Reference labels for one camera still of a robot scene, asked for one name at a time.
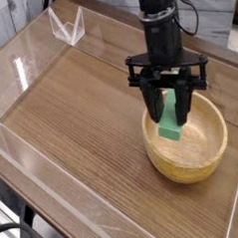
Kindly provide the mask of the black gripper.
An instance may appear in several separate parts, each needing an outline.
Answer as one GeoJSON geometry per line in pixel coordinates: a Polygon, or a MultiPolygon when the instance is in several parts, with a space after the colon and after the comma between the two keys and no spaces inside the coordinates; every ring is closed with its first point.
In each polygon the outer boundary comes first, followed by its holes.
{"type": "Polygon", "coordinates": [[[182,47],[181,25],[175,7],[167,7],[158,13],[143,14],[139,20],[143,26],[146,53],[127,57],[128,84],[139,87],[150,118],[159,122],[164,108],[159,88],[175,88],[175,116],[177,124],[187,122],[191,109],[192,90],[205,90],[206,56],[186,51],[182,47]]]}

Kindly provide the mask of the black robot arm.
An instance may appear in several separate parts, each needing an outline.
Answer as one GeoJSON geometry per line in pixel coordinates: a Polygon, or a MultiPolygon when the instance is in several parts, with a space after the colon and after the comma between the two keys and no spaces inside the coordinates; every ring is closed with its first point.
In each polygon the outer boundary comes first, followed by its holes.
{"type": "Polygon", "coordinates": [[[146,52],[125,59],[129,69],[128,84],[140,88],[153,121],[164,113],[162,91],[174,89],[175,117],[178,125],[187,122],[191,97],[195,90],[205,90],[208,59],[182,46],[185,29],[178,19],[177,1],[138,0],[139,21],[143,27],[146,52]]]}

